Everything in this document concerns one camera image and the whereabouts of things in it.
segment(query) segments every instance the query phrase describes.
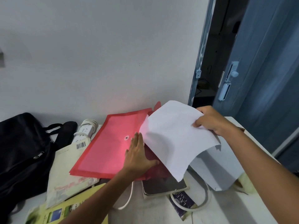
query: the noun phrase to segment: red plastic folder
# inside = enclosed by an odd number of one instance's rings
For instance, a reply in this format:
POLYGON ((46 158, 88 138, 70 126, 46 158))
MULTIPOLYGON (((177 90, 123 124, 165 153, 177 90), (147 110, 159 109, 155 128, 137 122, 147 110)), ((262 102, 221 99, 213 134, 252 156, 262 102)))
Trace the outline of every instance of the red plastic folder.
MULTIPOLYGON (((161 107, 160 102, 155 105, 154 111, 159 107, 161 107)), ((108 115, 95 138, 70 170, 70 174, 83 177, 113 178, 123 167, 125 150, 129 149, 131 138, 135 132, 139 131, 147 115, 152 113, 152 109, 147 108, 108 115)), ((145 154, 149 160, 158 159, 146 145, 145 154)), ((149 169, 139 180, 169 176, 168 169, 160 162, 159 165, 149 169)))

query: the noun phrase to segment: power strip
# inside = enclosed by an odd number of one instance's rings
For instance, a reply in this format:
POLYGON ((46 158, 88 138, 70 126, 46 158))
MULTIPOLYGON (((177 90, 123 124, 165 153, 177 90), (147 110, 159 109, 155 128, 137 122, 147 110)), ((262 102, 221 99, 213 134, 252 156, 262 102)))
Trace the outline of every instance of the power strip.
MULTIPOLYGON (((94 131, 94 128, 91 124, 85 124, 85 125, 81 126, 81 128, 78 132, 86 133, 88 135, 88 137, 90 138, 92 136, 93 131, 94 131)), ((84 136, 84 135, 76 135, 74 137, 72 143, 76 143, 85 138, 86 138, 86 136, 84 136)))

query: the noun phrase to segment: desk surface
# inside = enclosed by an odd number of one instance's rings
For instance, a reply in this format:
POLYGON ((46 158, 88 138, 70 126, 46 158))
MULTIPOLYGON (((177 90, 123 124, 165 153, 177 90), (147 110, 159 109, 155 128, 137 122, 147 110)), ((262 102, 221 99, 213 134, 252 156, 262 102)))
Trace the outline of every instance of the desk surface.
MULTIPOLYGON (((241 125, 232 117, 227 117, 235 125, 241 125)), ((265 148, 258 143, 249 132, 245 131, 258 146, 264 151, 265 148)), ((201 204, 205 200, 205 190, 202 188, 203 182, 192 172, 186 172, 185 178, 190 185, 190 190, 186 193, 197 203, 201 204)), ((165 224, 191 224, 191 216, 185 221, 181 221, 178 214, 172 207, 166 196, 143 199, 142 186, 140 181, 134 185, 132 199, 128 206, 121 211, 111 210, 109 213, 109 223, 165 223, 165 224)), ((126 203, 130 195, 131 186, 121 195, 116 202, 116 206, 126 203)), ((45 202, 46 193, 26 200, 24 208, 15 215, 12 215, 13 223, 24 223, 27 212, 30 208, 45 202)), ((277 223, 270 214, 259 195, 236 192, 233 189, 215 192, 212 190, 212 198, 209 205, 201 211, 193 213, 193 223, 196 224, 268 224, 277 223)))

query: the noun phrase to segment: hand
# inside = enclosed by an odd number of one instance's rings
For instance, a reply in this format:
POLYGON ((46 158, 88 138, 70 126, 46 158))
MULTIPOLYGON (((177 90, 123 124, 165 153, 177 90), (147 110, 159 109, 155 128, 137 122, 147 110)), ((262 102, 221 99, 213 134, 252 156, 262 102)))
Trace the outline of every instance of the hand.
POLYGON ((151 167, 158 165, 158 160, 148 160, 145 157, 143 137, 141 133, 135 133, 131 139, 129 150, 125 152, 123 170, 131 175, 133 180, 143 175, 151 167))
POLYGON ((204 115, 195 121, 193 124, 194 127, 203 125, 205 128, 214 131, 220 136, 223 136, 226 131, 235 127, 234 124, 224 118, 212 106, 198 107, 197 110, 202 112, 204 115))

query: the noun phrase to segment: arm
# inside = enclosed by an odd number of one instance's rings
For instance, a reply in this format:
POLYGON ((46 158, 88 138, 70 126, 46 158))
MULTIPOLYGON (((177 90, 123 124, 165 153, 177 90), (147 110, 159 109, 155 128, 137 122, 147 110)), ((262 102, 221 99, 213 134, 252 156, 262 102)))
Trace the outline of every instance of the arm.
POLYGON ((197 109, 204 116, 193 126, 203 125, 227 141, 276 221, 280 224, 297 223, 299 179, 211 106, 197 109))
POLYGON ((158 160, 148 160, 145 157, 141 133, 135 133, 125 156, 122 170, 62 220, 61 224, 102 223, 109 210, 132 181, 159 164, 158 160))

